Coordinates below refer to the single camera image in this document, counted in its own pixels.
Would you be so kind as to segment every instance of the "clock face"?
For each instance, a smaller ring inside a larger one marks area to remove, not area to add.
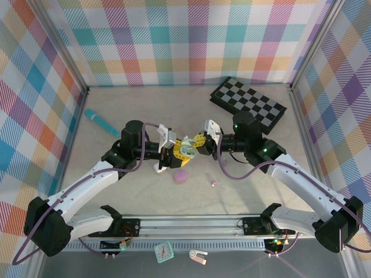
[[[163,242],[155,246],[155,254],[159,263],[165,262],[174,257],[173,248],[170,242]]]

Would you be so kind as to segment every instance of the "small pink object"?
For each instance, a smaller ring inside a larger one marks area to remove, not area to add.
[[[180,170],[173,174],[173,178],[175,181],[185,181],[188,178],[187,171]]]

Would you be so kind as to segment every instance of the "plaid wall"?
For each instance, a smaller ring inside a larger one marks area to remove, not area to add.
[[[295,63],[295,66],[294,66],[294,69],[290,74],[288,83],[292,83],[297,71],[299,70],[301,64],[303,63],[303,60],[304,60],[311,44],[313,43],[313,40],[314,40],[319,28],[321,27],[321,24],[322,24],[323,20],[325,19],[326,15],[327,15],[327,12],[329,11],[329,8],[331,7],[331,4],[333,2],[334,2],[334,0],[326,0],[326,3],[324,4],[324,6],[322,8],[322,11],[321,11],[319,17],[317,18],[317,21],[315,22],[314,27],[313,27],[307,41],[305,42],[304,47],[302,48],[302,50],[300,52],[299,58],[297,59],[297,61]]]
[[[82,94],[26,0],[0,1],[0,277],[25,239],[27,206],[61,178]]]
[[[298,87],[326,184],[360,198],[371,228],[370,0],[347,1]],[[364,234],[356,244],[371,248]]]
[[[330,1],[43,0],[86,82],[99,86],[286,82]]]

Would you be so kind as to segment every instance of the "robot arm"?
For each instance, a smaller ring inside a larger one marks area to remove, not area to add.
[[[271,231],[274,227],[314,234],[324,247],[332,252],[340,252],[358,232],[359,224],[302,174],[311,177],[316,184],[327,190],[360,218],[362,218],[362,202],[356,197],[345,199],[301,169],[280,145],[262,137],[260,123],[250,113],[241,112],[234,115],[233,122],[235,134],[221,136],[221,128],[212,120],[206,121],[204,132],[199,133],[192,140],[192,146],[198,153],[212,155],[215,160],[219,143],[220,152],[242,152],[253,166],[270,162],[270,165],[261,167],[261,170],[287,185],[313,208],[314,213],[289,210],[281,207],[280,204],[274,205],[272,210],[266,210],[261,215],[268,230]],[[133,169],[136,166],[142,150],[142,125],[140,121],[128,122],[122,130],[121,139],[115,142],[101,161],[80,181],[89,175],[92,177],[82,182],[67,196],[65,196],[66,192],[74,185],[50,196],[48,200],[37,197],[31,201],[24,227],[26,235],[30,234],[41,215],[56,201],[60,201],[45,217],[31,238],[46,255],[53,256],[59,253],[70,240],[114,229],[114,224],[121,220],[120,213],[110,206],[103,206],[94,213],[81,215],[75,213],[101,190],[126,174],[119,169]],[[190,157],[187,157],[187,151],[182,150],[182,142],[176,139],[171,129],[160,125],[158,131],[161,135],[160,143],[151,142],[148,135],[144,134],[147,138],[144,159],[158,160],[159,170],[184,166]],[[295,170],[279,162],[289,164]],[[112,171],[106,170],[94,175],[102,169],[112,169]]]

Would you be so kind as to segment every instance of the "teal pen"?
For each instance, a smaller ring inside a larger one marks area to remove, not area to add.
[[[102,119],[97,112],[86,109],[84,112],[85,116],[88,117],[88,119],[96,122],[102,129],[104,129],[106,132],[112,134],[113,136],[120,137],[121,134],[109,123],[107,123],[104,119]]]

